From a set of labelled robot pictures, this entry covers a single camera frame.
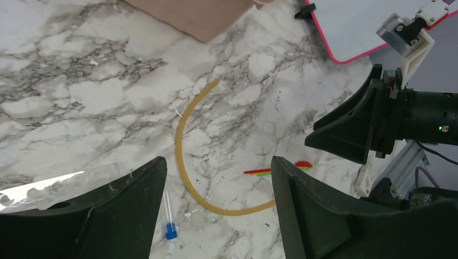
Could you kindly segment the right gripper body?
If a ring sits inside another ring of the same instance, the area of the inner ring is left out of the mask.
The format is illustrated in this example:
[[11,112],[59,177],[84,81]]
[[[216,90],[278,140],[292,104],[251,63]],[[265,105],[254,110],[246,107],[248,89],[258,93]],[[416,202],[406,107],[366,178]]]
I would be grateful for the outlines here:
[[385,70],[383,73],[385,86],[388,87],[388,97],[382,100],[380,127],[376,131],[372,150],[377,158],[385,158],[394,149],[399,139],[401,124],[407,110],[410,90],[402,87],[403,74],[401,70]]

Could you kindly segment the blue capped test tube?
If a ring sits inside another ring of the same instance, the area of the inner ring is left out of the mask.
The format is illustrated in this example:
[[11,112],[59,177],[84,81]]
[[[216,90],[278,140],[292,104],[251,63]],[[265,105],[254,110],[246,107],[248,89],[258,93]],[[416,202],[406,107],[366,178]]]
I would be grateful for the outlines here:
[[177,226],[174,222],[173,206],[170,199],[169,190],[167,187],[164,188],[163,194],[164,208],[166,215],[165,223],[165,237],[169,241],[173,241],[178,237]]

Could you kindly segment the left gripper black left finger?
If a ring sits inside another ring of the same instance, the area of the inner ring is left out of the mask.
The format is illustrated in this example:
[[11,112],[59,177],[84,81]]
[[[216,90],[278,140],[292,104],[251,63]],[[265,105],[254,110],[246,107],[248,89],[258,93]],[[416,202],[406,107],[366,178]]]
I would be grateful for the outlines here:
[[1,215],[1,258],[148,258],[166,182],[156,157],[46,210]]

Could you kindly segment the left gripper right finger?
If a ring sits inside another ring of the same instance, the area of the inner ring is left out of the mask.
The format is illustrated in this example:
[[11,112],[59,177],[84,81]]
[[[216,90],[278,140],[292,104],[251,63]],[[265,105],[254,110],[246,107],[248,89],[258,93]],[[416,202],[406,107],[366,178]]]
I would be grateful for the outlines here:
[[420,187],[409,200],[357,199],[287,159],[271,161],[287,258],[457,258],[457,192]]

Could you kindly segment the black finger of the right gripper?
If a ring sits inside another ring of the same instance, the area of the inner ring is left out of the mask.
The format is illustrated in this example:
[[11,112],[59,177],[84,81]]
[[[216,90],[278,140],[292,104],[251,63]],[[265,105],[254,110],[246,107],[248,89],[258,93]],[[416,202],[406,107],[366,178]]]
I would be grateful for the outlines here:
[[373,65],[357,92],[313,125],[305,146],[366,164],[373,142],[376,110],[383,99],[381,64]]

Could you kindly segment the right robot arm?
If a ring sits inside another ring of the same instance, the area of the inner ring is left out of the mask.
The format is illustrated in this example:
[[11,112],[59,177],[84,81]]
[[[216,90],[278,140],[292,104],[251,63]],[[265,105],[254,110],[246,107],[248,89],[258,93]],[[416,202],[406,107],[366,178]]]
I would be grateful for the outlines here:
[[365,164],[398,140],[457,145],[457,93],[402,88],[400,69],[373,65],[357,92],[313,125],[305,146]]

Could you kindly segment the amber rubber tubing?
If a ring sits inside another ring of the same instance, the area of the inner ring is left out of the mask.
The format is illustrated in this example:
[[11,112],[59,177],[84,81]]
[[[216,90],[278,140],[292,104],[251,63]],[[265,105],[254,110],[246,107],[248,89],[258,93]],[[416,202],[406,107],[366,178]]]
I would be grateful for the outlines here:
[[274,200],[263,203],[255,207],[245,208],[245,209],[240,209],[240,210],[229,210],[229,209],[223,209],[223,208],[216,207],[212,205],[211,203],[207,202],[198,193],[198,191],[195,189],[195,187],[193,186],[193,183],[190,180],[190,177],[185,167],[185,161],[183,157],[184,129],[185,129],[187,120],[189,119],[194,108],[203,100],[204,97],[206,97],[219,84],[219,82],[220,82],[219,79],[215,79],[214,81],[212,81],[211,83],[209,83],[208,85],[206,85],[203,88],[203,90],[191,101],[189,106],[185,109],[180,119],[180,122],[178,124],[177,130],[176,130],[176,136],[175,136],[174,153],[176,157],[177,169],[178,169],[180,178],[182,180],[182,183],[185,186],[186,190],[189,192],[189,194],[192,196],[192,198],[196,201],[196,203],[201,205],[203,208],[205,208],[209,212],[215,213],[218,215],[245,216],[245,215],[251,215],[251,214],[261,212],[263,210],[273,208],[276,205]]

